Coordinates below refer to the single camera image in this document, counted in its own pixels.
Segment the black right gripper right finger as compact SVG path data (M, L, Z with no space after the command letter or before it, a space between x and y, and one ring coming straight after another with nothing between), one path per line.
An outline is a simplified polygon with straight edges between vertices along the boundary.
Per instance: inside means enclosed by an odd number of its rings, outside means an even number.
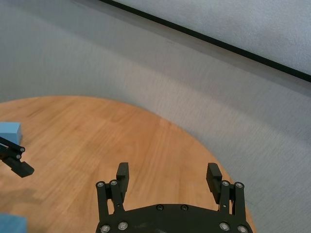
M232 215L245 216L244 184L235 182L231 184L223 180L223 176L216 163L208 163L206 181L218 205L218 212L230 214L229 204L232 203Z

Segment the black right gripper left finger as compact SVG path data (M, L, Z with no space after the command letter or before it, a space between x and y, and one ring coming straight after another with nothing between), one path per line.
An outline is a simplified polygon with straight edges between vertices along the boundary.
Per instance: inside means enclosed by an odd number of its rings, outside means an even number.
M124 212L124 199L129 183L129 164L120 163L116 178L109 183L99 181L96 183L99 216L108 216L108 200L114 207L114 214Z

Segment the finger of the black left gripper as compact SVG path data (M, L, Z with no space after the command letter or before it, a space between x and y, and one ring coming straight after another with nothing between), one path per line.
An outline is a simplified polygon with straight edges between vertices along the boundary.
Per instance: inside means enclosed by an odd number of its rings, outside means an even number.
M11 170L21 178L30 176L34 168L28 163L22 162L22 154L25 151L21 147L3 137L0 138L0 160L11 168Z

